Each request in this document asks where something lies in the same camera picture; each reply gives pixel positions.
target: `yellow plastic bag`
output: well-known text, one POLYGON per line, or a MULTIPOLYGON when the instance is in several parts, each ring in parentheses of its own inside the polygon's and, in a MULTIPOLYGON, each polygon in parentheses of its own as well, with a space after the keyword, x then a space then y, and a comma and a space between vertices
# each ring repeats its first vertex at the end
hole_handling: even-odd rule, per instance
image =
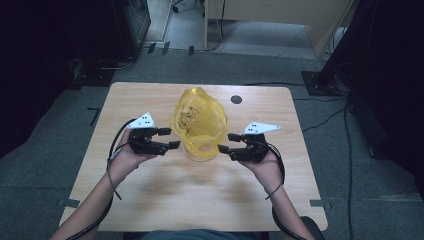
POLYGON ((219 153, 218 144, 227 136, 227 117, 203 88, 187 89, 175 107, 170 128, 180 136, 187 157, 206 161, 219 153))

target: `desk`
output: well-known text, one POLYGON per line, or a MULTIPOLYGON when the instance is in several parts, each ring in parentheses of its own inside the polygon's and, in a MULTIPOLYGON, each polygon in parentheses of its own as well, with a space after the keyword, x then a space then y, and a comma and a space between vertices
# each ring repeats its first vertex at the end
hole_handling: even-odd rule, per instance
MULTIPOLYGON (((205 49, 208 43, 208 20, 221 19, 223 2, 224 0, 205 1, 205 49)), ((306 25, 305 30, 315 55, 321 57, 348 16, 353 2, 354 0, 226 0, 224 19, 306 25)))
MULTIPOLYGON (((301 216, 309 216, 321 230, 327 220, 303 140, 290 91, 283 87, 115 83, 111 86, 70 199, 83 201, 105 172, 110 144, 123 123, 150 112, 157 127, 167 127, 184 90, 203 87, 224 107, 228 131, 241 133, 251 121, 279 124, 266 133, 281 152, 286 166, 285 188, 301 216), (239 95, 241 104, 231 97, 239 95)), ((178 140, 176 134, 153 138, 178 140)), ((224 142, 232 147, 242 143, 224 142)), ((118 187, 100 231, 152 231, 207 228, 221 231, 279 231, 271 202, 254 175, 219 154, 206 162, 189 160, 182 146, 143 163, 118 187)), ((61 223, 74 211, 66 208, 61 223)))

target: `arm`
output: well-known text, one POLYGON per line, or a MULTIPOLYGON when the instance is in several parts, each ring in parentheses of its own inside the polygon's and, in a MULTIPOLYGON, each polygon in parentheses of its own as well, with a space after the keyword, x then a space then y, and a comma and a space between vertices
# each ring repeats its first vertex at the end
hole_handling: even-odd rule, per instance
MULTIPOLYGON (((240 164, 251 170, 259 183, 264 187, 265 192, 271 194, 277 189, 282 180, 277 161, 274 154, 268 152, 260 163, 240 162, 240 164)), ((281 224, 303 238, 314 239, 300 219, 283 186, 270 199, 281 224)))
MULTIPOLYGON (((126 143, 130 130, 125 130, 118 146, 126 143)), ((116 156, 110 166, 110 177, 115 187, 124 181, 138 165, 144 161, 152 159, 152 155, 136 155, 125 145, 122 151, 116 156)), ((81 203, 75 212, 60 226, 51 239, 66 239, 85 229, 95 222, 106 209, 114 193, 107 173, 103 175, 88 197, 81 203)), ((94 239, 98 227, 81 237, 80 239, 94 239)))

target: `black circle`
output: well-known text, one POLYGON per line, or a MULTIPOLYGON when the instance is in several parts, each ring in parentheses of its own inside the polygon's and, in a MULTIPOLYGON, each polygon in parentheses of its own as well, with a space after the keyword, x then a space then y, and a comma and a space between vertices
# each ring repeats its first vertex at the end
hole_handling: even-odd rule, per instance
POLYGON ((231 97, 231 102, 234 104, 240 104, 242 101, 243 99, 238 95, 234 95, 231 97))

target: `black cable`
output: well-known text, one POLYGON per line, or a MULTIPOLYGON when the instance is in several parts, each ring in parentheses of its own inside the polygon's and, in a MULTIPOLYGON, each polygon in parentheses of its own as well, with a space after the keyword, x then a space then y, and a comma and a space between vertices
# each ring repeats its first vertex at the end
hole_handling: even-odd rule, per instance
POLYGON ((350 240, 353 240, 353 230, 352 230, 352 140, 350 138, 349 127, 347 125, 347 109, 349 107, 349 101, 346 103, 346 107, 344 109, 344 123, 347 135, 347 142, 349 145, 349 191, 347 197, 347 216, 348 216, 348 224, 349 224, 349 236, 350 240))
POLYGON ((331 114, 324 122, 322 122, 322 123, 320 123, 320 124, 318 124, 318 125, 315 125, 315 126, 312 126, 312 127, 308 127, 308 128, 306 128, 306 129, 303 129, 302 130, 302 132, 306 132, 306 131, 308 131, 308 130, 311 130, 311 129, 313 129, 313 128, 317 128, 317 127, 320 127, 320 126, 322 126, 322 125, 324 125, 324 124, 326 124, 329 120, 330 120, 330 118, 332 118, 332 117, 334 117, 334 116, 336 116, 338 113, 341 113, 342 111, 343 111, 344 109, 340 109, 340 110, 338 110, 337 112, 335 112, 335 113, 333 113, 333 114, 331 114))
POLYGON ((135 58, 133 58, 130 63, 128 63, 127 65, 122 66, 122 67, 100 67, 100 69, 102 69, 102 70, 123 70, 123 69, 126 69, 129 66, 131 66, 134 62, 135 62, 135 58))
POLYGON ((212 49, 209 50, 201 50, 202 52, 212 52, 215 51, 216 49, 218 49, 221 44, 224 42, 224 29, 222 27, 223 23, 224 23, 224 12, 225 12, 225 0, 222 3, 222 11, 221 11, 221 28, 220 28, 220 37, 218 42, 216 43, 215 47, 213 47, 212 49))
POLYGON ((85 229, 81 230, 80 232, 78 232, 78 233, 74 234, 73 236, 67 238, 66 240, 78 239, 78 238, 84 236, 85 234, 89 233, 95 227, 97 227, 103 221, 103 219, 105 219, 105 217, 109 213, 109 210, 112 207, 112 202, 113 202, 113 197, 110 199, 109 204, 106 206, 106 209, 103 211, 102 215, 95 222, 93 222, 90 226, 86 227, 85 229))
POLYGON ((335 99, 329 99, 329 100, 322 100, 317 98, 293 98, 293 101, 318 101, 318 102, 334 102, 339 100, 345 100, 347 98, 335 98, 335 99))
MULTIPOLYGON (((112 185, 113 191, 116 194, 116 196, 119 198, 119 200, 122 200, 122 198, 118 194, 118 192, 116 191, 115 185, 112 182, 112 179, 110 177, 109 167, 110 167, 110 164, 112 164, 113 160, 115 159, 116 155, 118 155, 119 152, 121 151, 122 147, 128 144, 128 143, 122 144, 121 146, 116 148, 115 152, 113 152, 113 148, 115 146, 116 141, 118 140, 119 136, 121 135, 121 133, 125 129, 125 127, 128 124, 130 124, 131 122, 133 122, 134 120, 135 119, 131 119, 131 120, 127 121, 124 125, 122 125, 122 127, 119 129, 118 133, 115 135, 115 138, 113 139, 112 145, 110 147, 109 157, 107 159, 107 164, 106 164, 106 171, 107 171, 107 174, 108 174, 108 177, 109 177, 110 184, 112 185)), ((78 232, 78 233, 72 235, 71 237, 67 238, 67 240, 78 239, 78 238, 84 236, 85 234, 89 233, 95 227, 97 227, 103 221, 103 219, 107 216, 107 214, 109 213, 109 210, 112 207, 112 202, 113 202, 113 196, 110 199, 109 204, 106 206, 106 209, 103 211, 102 215, 95 222, 93 222, 90 226, 86 227, 85 229, 81 230, 80 232, 78 232)))
POLYGON ((289 86, 298 86, 298 87, 303 87, 306 86, 306 84, 304 83, 288 83, 288 82, 258 82, 258 83, 246 83, 244 84, 244 86, 257 86, 257 85, 289 85, 289 86))
POLYGON ((132 123, 134 120, 136 120, 136 119, 134 118, 134 119, 128 120, 128 121, 127 121, 126 123, 124 123, 124 125, 122 125, 122 126, 121 126, 121 128, 118 130, 118 133, 115 135, 115 138, 114 138, 114 139, 113 139, 113 141, 112 141, 112 145, 110 146, 110 150, 109 150, 109 157, 108 157, 108 159, 107 159, 107 164, 106 164, 106 171, 107 171, 107 174, 108 174, 108 177, 109 177, 110 184, 112 185, 113 192, 114 192, 114 193, 115 193, 115 195, 119 198, 119 200, 122 200, 122 198, 121 198, 121 195, 119 195, 119 193, 116 191, 116 187, 115 187, 115 185, 114 185, 114 184, 113 184, 113 182, 112 182, 112 179, 111 179, 111 177, 110 177, 109 167, 110 167, 110 164, 112 164, 112 161, 113 161, 113 159, 114 159, 114 157, 112 157, 112 156, 113 156, 113 155, 118 154, 118 153, 119 153, 118 151, 121 151, 120 149, 122 149, 122 147, 123 147, 123 146, 125 146, 126 144, 128 144, 128 143, 125 143, 125 144, 123 144, 123 145, 121 145, 121 146, 117 147, 117 148, 115 149, 115 152, 114 152, 114 151, 113 151, 113 149, 114 149, 114 147, 115 147, 115 143, 116 143, 116 141, 118 140, 118 138, 119 138, 119 136, 121 135, 122 131, 124 131, 125 127, 126 127, 128 124, 132 123))
MULTIPOLYGON (((279 166, 280 172, 281 172, 281 183, 284 184, 284 179, 285 179, 286 173, 285 173, 283 160, 281 159, 281 154, 278 151, 278 149, 270 143, 268 143, 268 148, 274 154, 274 156, 277 158, 278 166, 279 166)), ((277 216, 277 213, 274 210, 274 207, 272 207, 272 218, 274 219, 275 224, 280 228, 280 230, 283 231, 285 234, 287 234, 289 237, 291 237, 295 240, 306 240, 305 238, 303 238, 303 237, 297 235, 296 233, 290 231, 288 228, 286 228, 280 222, 280 219, 278 219, 278 216, 277 216)))

